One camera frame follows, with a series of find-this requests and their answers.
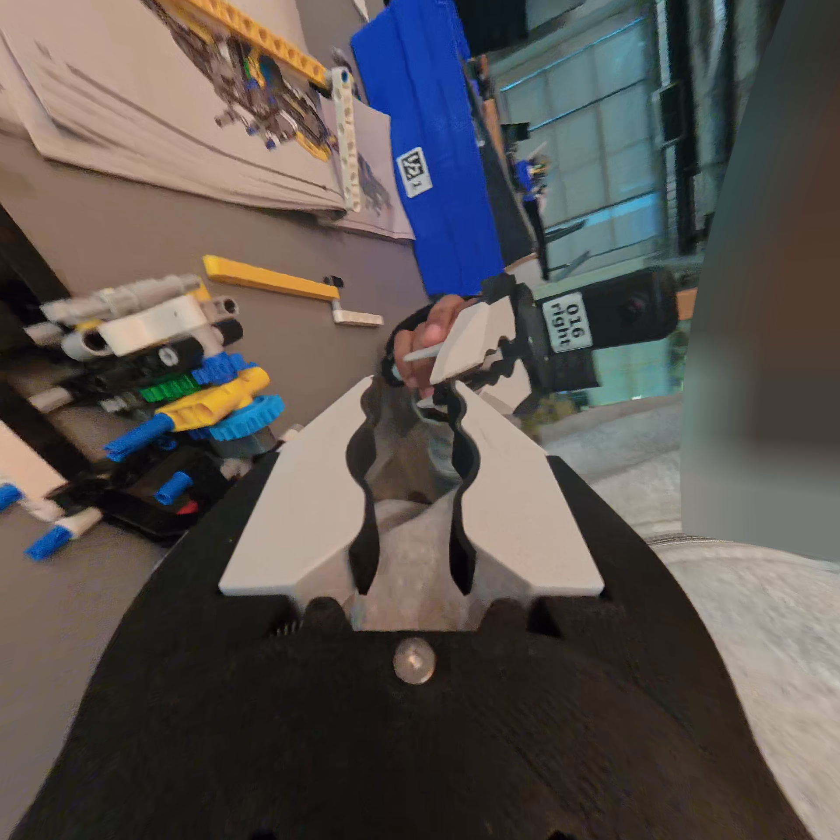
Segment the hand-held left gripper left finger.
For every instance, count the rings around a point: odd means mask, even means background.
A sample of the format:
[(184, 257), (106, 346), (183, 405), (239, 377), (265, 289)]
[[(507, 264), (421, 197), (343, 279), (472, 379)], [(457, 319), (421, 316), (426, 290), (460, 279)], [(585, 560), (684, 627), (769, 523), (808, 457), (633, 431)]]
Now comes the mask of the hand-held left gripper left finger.
[(353, 612), (375, 578), (380, 535), (367, 476), (380, 387), (369, 375), (280, 447), (218, 583), (225, 596), (324, 598)]

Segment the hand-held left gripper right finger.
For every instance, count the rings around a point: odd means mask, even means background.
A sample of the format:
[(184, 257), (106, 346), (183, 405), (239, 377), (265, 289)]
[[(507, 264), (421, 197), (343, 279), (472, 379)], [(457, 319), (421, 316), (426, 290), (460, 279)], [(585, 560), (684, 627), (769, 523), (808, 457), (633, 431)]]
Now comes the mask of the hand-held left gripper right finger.
[(456, 492), (449, 568), (479, 621), (499, 600), (529, 609), (543, 597), (597, 597), (604, 580), (549, 457), (463, 383), (448, 389)]

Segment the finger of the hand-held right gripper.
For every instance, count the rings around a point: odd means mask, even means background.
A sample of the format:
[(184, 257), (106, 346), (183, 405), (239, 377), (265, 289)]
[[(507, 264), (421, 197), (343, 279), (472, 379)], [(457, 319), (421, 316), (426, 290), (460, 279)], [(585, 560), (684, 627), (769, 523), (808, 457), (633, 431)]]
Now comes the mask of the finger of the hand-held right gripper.
[(474, 303), (457, 316), (440, 346), (430, 384), (461, 381), (472, 389), (524, 389), (522, 361), (497, 357), (500, 341), (516, 338), (516, 313), (510, 297)]

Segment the short white lego beam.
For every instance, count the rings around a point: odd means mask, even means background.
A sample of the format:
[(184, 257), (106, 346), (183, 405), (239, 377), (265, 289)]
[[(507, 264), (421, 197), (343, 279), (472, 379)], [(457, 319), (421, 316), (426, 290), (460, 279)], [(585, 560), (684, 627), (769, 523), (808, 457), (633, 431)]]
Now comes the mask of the short white lego beam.
[(343, 308), (340, 300), (331, 301), (332, 320), (337, 326), (376, 329), (384, 326), (380, 315)]

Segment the black lego part blue pins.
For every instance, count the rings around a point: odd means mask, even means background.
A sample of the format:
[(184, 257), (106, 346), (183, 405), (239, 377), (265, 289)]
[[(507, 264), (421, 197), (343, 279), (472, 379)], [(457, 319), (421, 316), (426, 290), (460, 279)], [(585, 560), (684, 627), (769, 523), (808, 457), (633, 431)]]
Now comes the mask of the black lego part blue pins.
[(49, 501), (67, 515), (97, 508), (105, 522), (171, 546), (226, 495), (234, 480), (202, 448), (156, 446), (121, 462), (102, 458), (52, 490)]

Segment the multicoloured lego gear assembly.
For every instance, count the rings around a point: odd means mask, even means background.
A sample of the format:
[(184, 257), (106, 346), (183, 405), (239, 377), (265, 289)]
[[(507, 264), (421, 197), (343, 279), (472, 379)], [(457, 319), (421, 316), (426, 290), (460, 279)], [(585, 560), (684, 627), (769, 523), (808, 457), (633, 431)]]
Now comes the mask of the multicoloured lego gear assembly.
[(77, 373), (38, 395), (47, 410), (97, 404), (141, 424), (106, 446), (111, 460), (165, 436), (190, 438), (222, 460), (256, 460), (282, 441), (284, 412), (268, 374), (235, 351), (244, 337), (235, 299), (212, 296), (195, 275), (168, 275), (86, 296), (29, 304), (23, 331)]

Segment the flat yellow lego beam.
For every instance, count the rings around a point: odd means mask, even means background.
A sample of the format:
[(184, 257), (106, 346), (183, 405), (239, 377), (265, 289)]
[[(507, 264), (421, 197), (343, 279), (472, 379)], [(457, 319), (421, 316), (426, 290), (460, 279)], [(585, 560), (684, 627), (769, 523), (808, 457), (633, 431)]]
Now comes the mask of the flat yellow lego beam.
[(339, 289), (323, 281), (316, 282), (215, 255), (205, 255), (203, 267), (206, 278), (216, 283), (274, 291), (316, 301), (332, 302), (340, 299)]

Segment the long white lego beam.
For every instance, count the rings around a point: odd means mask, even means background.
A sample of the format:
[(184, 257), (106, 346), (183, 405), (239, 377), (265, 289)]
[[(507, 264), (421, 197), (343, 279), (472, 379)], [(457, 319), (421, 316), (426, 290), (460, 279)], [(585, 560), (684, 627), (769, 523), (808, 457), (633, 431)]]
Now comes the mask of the long white lego beam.
[(355, 132), (354, 79), (346, 67), (331, 69), (331, 97), (335, 113), (335, 139), (345, 209), (361, 210), (361, 176)]

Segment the white blue lego pin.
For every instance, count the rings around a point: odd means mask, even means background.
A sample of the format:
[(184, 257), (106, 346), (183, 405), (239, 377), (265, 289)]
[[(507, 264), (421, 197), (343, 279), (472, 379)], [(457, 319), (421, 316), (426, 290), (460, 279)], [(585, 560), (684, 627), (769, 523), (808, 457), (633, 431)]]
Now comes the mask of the white blue lego pin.
[(66, 514), (55, 501), (47, 498), (28, 497), (11, 482), (1, 480), (1, 511), (18, 507), (41, 522), (55, 522)]
[(58, 519), (44, 535), (24, 552), (30, 560), (40, 562), (51, 558), (69, 542), (79, 539), (102, 520), (97, 507), (88, 507), (73, 515)]

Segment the yellow lego beam with holes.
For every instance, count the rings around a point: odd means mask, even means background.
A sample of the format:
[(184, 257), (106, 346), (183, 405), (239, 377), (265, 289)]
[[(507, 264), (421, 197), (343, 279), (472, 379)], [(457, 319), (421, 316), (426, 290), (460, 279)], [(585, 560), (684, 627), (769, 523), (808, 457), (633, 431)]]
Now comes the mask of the yellow lego beam with holes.
[(331, 91), (325, 66), (288, 39), (255, 21), (236, 6), (223, 1), (161, 2), (191, 16), (215, 34), (236, 36), (256, 47), (283, 67), (296, 72), (324, 93)]

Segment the lego instruction booklet stack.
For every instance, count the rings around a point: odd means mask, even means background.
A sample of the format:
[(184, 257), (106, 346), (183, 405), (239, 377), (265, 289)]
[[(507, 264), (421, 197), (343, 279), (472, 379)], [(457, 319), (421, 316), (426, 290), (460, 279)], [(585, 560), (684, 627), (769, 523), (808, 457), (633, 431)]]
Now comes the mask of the lego instruction booklet stack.
[[(295, 2), (228, 2), (310, 56)], [(413, 240), (390, 120), (355, 96), (361, 210), (345, 209), (331, 92), (161, 2), (2, 2), (2, 83), (47, 158)], [(351, 64), (334, 52), (339, 63)]]

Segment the person's right hand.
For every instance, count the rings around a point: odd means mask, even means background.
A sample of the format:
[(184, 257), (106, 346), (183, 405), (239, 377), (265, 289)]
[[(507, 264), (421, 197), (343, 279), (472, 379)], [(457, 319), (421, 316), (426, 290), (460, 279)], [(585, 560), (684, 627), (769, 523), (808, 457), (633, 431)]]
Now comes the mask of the person's right hand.
[(428, 308), (427, 314), (421, 317), (416, 327), (402, 329), (395, 334), (392, 365), (398, 371), (404, 385), (413, 389), (420, 398), (427, 398), (434, 392), (430, 376), (435, 360), (407, 360), (407, 355), (444, 342), (457, 316), (474, 302), (474, 298), (443, 296)]

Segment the blue plastic box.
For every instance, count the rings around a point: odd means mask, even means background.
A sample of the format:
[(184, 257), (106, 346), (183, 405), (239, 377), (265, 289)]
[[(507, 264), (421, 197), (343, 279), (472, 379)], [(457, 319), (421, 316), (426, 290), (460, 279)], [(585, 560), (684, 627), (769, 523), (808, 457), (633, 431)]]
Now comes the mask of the blue plastic box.
[(391, 121), (395, 183), (429, 297), (479, 293), (532, 238), (468, 79), (452, 2), (390, 2), (351, 39), (371, 107)]

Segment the grey zip hoodie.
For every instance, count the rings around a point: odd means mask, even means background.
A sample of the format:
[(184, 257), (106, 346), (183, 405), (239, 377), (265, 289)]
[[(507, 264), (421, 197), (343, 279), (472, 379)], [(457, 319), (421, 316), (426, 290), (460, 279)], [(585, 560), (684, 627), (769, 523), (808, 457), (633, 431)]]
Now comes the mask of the grey zip hoodie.
[[(373, 489), (380, 565), (352, 625), (455, 631), (464, 602), (448, 570), (459, 478), (453, 432), (385, 388)], [(814, 838), (839, 836), (838, 565), (690, 537), (681, 524), (681, 396), (600, 406), (547, 426), (561, 457), (654, 549), (721, 653), (759, 747)]]

